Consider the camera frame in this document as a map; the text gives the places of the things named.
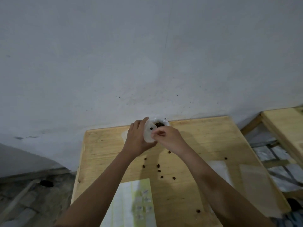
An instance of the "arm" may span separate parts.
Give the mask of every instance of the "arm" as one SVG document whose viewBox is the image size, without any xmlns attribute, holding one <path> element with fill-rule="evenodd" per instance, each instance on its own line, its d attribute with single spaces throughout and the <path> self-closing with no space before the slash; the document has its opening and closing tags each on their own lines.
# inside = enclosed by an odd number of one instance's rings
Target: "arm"
<svg viewBox="0 0 303 227">
<path fill-rule="evenodd" d="M 274 226 L 190 148 L 177 129 L 159 127 L 153 131 L 152 137 L 184 161 L 224 227 Z"/>
<path fill-rule="evenodd" d="M 55 226 L 100 226 L 129 164 L 144 151 L 156 145 L 156 142 L 146 143 L 144 141 L 143 131 L 147 120 L 148 117 L 131 124 L 122 151 L 59 218 Z"/>
</svg>

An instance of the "forearm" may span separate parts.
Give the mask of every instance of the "forearm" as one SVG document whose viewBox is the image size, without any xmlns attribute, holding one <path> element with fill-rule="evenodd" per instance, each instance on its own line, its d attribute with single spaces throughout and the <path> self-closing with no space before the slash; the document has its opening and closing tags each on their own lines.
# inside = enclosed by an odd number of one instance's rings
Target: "forearm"
<svg viewBox="0 0 303 227">
<path fill-rule="evenodd" d="M 225 227 L 274 226 L 189 146 L 179 157 L 189 168 L 199 189 Z"/>
<path fill-rule="evenodd" d="M 99 227 L 133 159 L 126 151 L 121 151 L 93 184 L 69 207 L 55 226 Z"/>
</svg>

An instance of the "hand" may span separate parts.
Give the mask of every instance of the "hand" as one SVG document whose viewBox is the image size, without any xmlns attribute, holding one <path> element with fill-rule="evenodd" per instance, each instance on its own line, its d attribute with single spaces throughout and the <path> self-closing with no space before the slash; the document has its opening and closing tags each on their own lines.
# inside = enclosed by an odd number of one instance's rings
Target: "hand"
<svg viewBox="0 0 303 227">
<path fill-rule="evenodd" d="M 151 137 L 178 156 L 189 147 L 180 132 L 172 126 L 158 127 L 151 133 Z"/>
<path fill-rule="evenodd" d="M 122 151 L 126 151 L 134 159 L 157 144 L 157 141 L 153 143 L 147 143 L 144 141 L 144 124 L 147 120 L 148 117 L 144 118 L 143 120 L 135 121 L 131 124 L 127 132 L 127 138 Z"/>
</svg>

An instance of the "white plastic bag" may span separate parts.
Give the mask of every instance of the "white plastic bag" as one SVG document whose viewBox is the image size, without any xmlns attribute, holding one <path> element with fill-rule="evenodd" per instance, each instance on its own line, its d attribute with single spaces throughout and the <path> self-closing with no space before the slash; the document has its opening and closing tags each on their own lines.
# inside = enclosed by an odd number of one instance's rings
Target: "white plastic bag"
<svg viewBox="0 0 303 227">
<path fill-rule="evenodd" d="M 165 126 L 170 126 L 169 125 L 169 122 L 164 119 L 164 118 L 149 118 L 145 125 L 144 125 L 144 133 L 143 133 L 143 136 L 144 136 L 144 140 L 147 142 L 147 143 L 152 143 L 154 142 L 155 140 L 151 137 L 151 133 L 153 132 L 154 129 L 157 128 L 157 126 L 155 125 L 155 123 L 157 122 L 161 122 L 163 123 Z M 121 136 L 123 138 L 123 141 L 125 142 L 126 141 L 126 138 L 127 138 L 127 131 L 124 131 L 122 132 Z"/>
</svg>

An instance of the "wooden board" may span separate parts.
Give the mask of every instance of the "wooden board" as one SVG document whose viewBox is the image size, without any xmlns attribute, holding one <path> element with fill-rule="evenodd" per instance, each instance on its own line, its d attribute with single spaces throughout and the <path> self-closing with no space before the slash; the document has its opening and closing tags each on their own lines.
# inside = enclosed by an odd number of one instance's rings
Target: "wooden board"
<svg viewBox="0 0 303 227">
<path fill-rule="evenodd" d="M 262 121 L 303 168 L 303 113 L 300 108 L 263 111 Z"/>
<path fill-rule="evenodd" d="M 173 121 L 171 125 L 179 129 L 185 141 L 204 160 L 224 160 L 235 188 L 244 194 L 239 164 L 262 164 L 229 117 Z M 121 133 L 127 129 L 128 126 L 123 126 L 86 131 L 72 201 L 121 151 Z M 221 226 L 183 161 L 159 144 L 131 163 L 122 182 L 144 178 L 150 179 L 157 226 Z M 271 183 L 279 208 L 282 212 L 290 211 L 282 193 Z"/>
</svg>

